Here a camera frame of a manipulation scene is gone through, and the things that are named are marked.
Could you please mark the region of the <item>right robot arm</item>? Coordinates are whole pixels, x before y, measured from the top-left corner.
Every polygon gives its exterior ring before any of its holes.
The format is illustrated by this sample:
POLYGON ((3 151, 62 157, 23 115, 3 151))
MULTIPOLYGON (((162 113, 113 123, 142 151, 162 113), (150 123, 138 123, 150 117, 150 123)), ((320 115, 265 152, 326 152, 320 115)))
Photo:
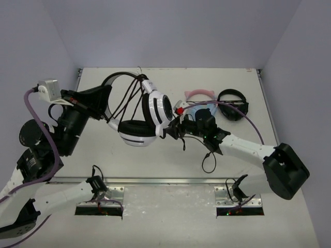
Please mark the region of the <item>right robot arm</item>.
POLYGON ((262 174, 244 174, 232 184, 233 195, 240 202, 263 193, 275 193, 282 199, 291 200, 310 176, 290 145, 263 145, 239 138, 218 127, 209 110, 198 111, 195 120, 184 116, 174 118, 165 133, 174 139, 187 134, 200 137, 210 152, 234 157, 262 169, 262 174))

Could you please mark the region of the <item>white black headphones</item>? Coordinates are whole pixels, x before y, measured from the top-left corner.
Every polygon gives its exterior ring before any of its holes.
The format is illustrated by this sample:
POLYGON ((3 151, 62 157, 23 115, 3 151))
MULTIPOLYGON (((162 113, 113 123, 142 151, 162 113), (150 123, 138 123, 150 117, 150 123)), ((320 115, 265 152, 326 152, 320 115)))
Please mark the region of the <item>white black headphones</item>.
POLYGON ((133 78, 134 84, 139 84, 137 92, 141 93, 137 106, 142 108, 143 120, 117 119, 116 113, 124 114, 128 103, 122 111, 105 111, 108 126, 116 131, 125 144, 133 147, 146 147, 152 144, 157 137, 164 136, 164 130, 173 118, 172 106, 167 95, 157 90, 154 83, 142 72, 116 72, 106 77, 102 86, 111 86, 120 76, 133 78))

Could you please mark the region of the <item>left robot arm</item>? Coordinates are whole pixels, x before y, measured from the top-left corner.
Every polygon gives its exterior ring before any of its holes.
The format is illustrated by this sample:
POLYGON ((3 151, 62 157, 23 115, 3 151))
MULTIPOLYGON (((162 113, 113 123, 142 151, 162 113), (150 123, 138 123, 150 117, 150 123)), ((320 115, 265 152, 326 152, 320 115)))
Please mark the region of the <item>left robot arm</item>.
POLYGON ((20 143, 26 147, 1 191, 1 238, 20 237, 31 231, 39 218, 71 204, 93 202, 108 191, 100 176, 93 175, 76 187, 37 199, 36 192, 63 167, 62 157, 70 156, 89 119, 104 117, 111 86, 97 86, 75 92, 60 90, 57 81, 40 82, 24 95, 32 119, 20 130, 20 143), (37 93, 51 106, 60 105, 63 112, 56 126, 42 122, 29 102, 37 93))

